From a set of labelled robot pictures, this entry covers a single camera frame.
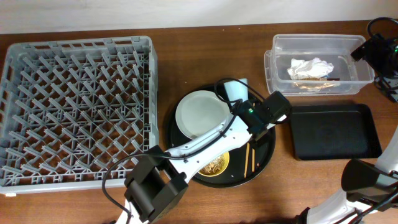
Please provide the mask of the light blue cup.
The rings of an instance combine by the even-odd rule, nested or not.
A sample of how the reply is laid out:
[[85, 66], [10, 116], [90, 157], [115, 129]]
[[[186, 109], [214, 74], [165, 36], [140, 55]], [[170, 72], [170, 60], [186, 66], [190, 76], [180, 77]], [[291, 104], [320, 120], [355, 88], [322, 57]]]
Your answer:
[[226, 82], [224, 83], [224, 88], [231, 106], [234, 105], [233, 101], [239, 99], [248, 100], [248, 88], [242, 83], [237, 81]]

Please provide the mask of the gold foil wrapper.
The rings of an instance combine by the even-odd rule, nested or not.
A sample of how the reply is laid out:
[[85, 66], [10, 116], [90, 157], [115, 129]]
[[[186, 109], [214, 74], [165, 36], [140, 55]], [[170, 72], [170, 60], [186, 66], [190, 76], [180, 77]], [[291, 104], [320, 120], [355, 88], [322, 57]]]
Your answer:
[[340, 86], [339, 78], [304, 78], [301, 82], [293, 82], [293, 86], [306, 91], [320, 91]]

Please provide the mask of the white napkin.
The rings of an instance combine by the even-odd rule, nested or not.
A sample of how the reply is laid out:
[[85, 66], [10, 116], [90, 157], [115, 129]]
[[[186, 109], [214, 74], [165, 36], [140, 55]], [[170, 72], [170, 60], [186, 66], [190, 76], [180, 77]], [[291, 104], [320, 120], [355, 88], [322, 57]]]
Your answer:
[[290, 68], [287, 69], [292, 80], [320, 79], [334, 70], [332, 63], [328, 63], [315, 57], [312, 60], [292, 59]]

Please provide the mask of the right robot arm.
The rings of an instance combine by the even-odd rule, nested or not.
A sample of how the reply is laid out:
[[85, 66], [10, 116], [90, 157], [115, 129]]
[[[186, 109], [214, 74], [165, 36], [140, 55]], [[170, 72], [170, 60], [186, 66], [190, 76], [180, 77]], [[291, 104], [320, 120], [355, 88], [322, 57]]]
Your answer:
[[[397, 81], [397, 37], [369, 36], [351, 56], [374, 69], [382, 91], [396, 91], [388, 82]], [[343, 170], [341, 188], [318, 206], [307, 207], [293, 223], [360, 223], [366, 215], [390, 208], [397, 208], [397, 133], [374, 165], [350, 160]]]

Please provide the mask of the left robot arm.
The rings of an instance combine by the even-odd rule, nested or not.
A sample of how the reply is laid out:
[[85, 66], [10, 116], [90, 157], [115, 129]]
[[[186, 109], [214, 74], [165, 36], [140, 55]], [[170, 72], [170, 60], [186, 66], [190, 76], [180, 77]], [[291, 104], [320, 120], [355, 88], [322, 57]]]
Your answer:
[[224, 120], [181, 146], [141, 154], [124, 185], [125, 204], [117, 223], [154, 223], [178, 204], [188, 183], [218, 156], [259, 139], [285, 120], [292, 106], [280, 92], [260, 103], [239, 101]]

